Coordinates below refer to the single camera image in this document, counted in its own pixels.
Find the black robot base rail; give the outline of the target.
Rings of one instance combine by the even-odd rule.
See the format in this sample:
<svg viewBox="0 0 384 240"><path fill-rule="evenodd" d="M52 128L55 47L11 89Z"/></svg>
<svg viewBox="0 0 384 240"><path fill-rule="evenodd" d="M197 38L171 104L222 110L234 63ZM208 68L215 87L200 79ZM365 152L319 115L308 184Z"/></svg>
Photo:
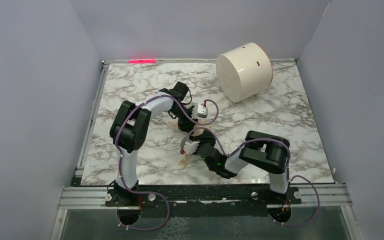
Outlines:
<svg viewBox="0 0 384 240"><path fill-rule="evenodd" d="M268 184L136 185L132 192L113 184L107 188L105 206L115 207L124 223L139 217L273 217L287 222L291 206L301 204L299 189L286 193Z"/></svg>

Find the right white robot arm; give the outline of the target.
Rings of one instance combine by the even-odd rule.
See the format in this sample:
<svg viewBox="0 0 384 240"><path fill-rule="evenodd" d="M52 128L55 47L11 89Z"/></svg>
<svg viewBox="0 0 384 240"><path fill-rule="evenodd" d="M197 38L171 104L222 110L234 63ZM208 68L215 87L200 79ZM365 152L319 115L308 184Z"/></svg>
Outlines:
<svg viewBox="0 0 384 240"><path fill-rule="evenodd" d="M254 130L247 132L245 142L230 154L215 148L216 137L204 131L204 137L190 136L188 144L197 142L193 155L200 156L208 169L225 179L236 175L247 165L253 165L268 172L270 190L286 194L289 188L290 142L280 136Z"/></svg>

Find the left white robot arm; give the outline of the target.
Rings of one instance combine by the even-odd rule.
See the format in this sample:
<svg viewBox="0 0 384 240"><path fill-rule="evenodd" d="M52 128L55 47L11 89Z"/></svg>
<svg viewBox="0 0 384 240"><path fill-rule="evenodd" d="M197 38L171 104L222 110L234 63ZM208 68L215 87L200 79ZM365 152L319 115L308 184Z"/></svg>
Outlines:
<svg viewBox="0 0 384 240"><path fill-rule="evenodd" d="M163 88L153 97L133 103L125 100L120 105L112 123L109 135L119 150L118 177L113 185L114 194L123 202L135 199L137 190L138 150L146 140L151 118L168 112L177 119L177 127L182 132L191 131L197 123L193 116L193 106L186 107L182 101L191 91L186 84L177 82L171 89Z"/></svg>

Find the beige folding umbrella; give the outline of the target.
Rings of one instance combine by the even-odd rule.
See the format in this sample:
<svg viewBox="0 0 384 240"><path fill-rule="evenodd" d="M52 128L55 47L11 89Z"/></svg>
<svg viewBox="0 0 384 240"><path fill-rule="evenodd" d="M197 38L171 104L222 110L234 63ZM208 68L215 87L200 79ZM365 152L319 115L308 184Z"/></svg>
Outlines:
<svg viewBox="0 0 384 240"><path fill-rule="evenodd" d="M193 127L193 132L185 138L194 141L194 136L201 135L203 133L203 131L205 130L205 129L201 129L201 128L198 129L198 127L202 127L202 126L201 125L195 125ZM184 169L188 165L188 163L189 163L189 161L193 155L194 154L182 154L182 159L180 160L180 162L178 164L181 169Z"/></svg>

